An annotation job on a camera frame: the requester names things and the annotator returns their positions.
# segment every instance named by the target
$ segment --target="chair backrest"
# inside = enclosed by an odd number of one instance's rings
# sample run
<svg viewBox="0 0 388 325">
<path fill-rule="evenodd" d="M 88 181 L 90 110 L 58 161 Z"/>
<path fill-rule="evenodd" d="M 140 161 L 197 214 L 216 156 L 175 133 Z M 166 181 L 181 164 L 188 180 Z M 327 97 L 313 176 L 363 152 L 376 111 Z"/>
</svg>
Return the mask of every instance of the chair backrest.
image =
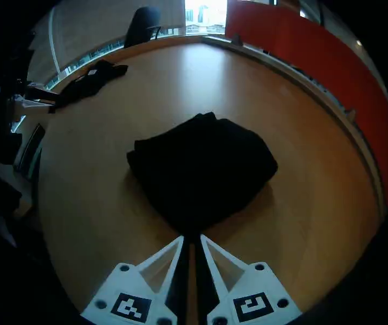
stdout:
<svg viewBox="0 0 388 325">
<path fill-rule="evenodd" d="M 150 41 L 154 29 L 158 29 L 161 13 L 155 7 L 141 7 L 132 18 L 125 38 L 125 48 Z"/>
</svg>

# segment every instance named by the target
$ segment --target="black cloth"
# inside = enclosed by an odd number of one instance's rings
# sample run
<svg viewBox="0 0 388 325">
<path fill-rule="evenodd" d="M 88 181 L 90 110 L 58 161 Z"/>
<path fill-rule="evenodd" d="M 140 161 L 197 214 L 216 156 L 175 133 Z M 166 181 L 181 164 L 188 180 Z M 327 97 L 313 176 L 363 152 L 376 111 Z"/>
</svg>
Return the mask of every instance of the black cloth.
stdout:
<svg viewBox="0 0 388 325">
<path fill-rule="evenodd" d="M 50 108 L 49 113 L 54 113 L 58 108 L 83 98 L 96 95 L 108 81 L 124 76 L 127 71 L 128 66 L 115 66 L 105 60 L 97 62 L 87 70 L 86 74 L 68 83 Z"/>
<path fill-rule="evenodd" d="M 213 113 L 135 141 L 127 159 L 150 203 L 191 238 L 246 207 L 278 169 L 257 134 Z"/>
</svg>

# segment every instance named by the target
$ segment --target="desk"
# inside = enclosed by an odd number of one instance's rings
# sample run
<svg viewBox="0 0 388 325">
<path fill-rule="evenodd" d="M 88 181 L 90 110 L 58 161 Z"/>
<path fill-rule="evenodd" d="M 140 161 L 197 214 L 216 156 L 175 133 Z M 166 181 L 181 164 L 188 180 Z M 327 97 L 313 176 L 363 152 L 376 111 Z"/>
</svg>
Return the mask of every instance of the desk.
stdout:
<svg viewBox="0 0 388 325">
<path fill-rule="evenodd" d="M 369 173 L 337 120 L 267 67 L 206 44 L 121 63 L 124 77 L 57 113 L 43 139 L 42 227 L 78 310 L 117 263 L 138 264 L 178 236 L 130 172 L 134 140 L 209 111 L 260 135 L 279 171 L 243 212 L 205 234 L 247 263 L 267 262 L 299 308 L 312 307 L 380 223 Z"/>
</svg>

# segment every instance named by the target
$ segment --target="red wall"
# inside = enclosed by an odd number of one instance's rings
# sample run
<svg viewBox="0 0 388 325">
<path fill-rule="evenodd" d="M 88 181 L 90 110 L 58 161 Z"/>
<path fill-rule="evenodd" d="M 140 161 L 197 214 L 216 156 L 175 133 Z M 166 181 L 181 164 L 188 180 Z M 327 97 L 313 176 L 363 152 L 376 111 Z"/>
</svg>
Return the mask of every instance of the red wall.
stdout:
<svg viewBox="0 0 388 325">
<path fill-rule="evenodd" d="M 225 35 L 235 34 L 299 67 L 357 111 L 355 122 L 377 161 L 388 205 L 388 101 L 361 59 L 323 27 L 279 6 L 228 0 Z"/>
</svg>

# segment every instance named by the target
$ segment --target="wooden wall panel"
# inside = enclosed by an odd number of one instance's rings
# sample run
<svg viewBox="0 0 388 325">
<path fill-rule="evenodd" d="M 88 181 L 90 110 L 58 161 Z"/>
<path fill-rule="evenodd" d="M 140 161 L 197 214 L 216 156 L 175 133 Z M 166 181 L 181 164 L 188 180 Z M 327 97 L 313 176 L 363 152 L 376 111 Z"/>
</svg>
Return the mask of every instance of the wooden wall panel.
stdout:
<svg viewBox="0 0 388 325">
<path fill-rule="evenodd" d="M 27 79 L 41 83 L 48 82 L 57 73 L 49 43 L 48 22 L 49 13 L 34 27 L 36 36 L 30 46 L 35 52 L 31 58 Z"/>
</svg>

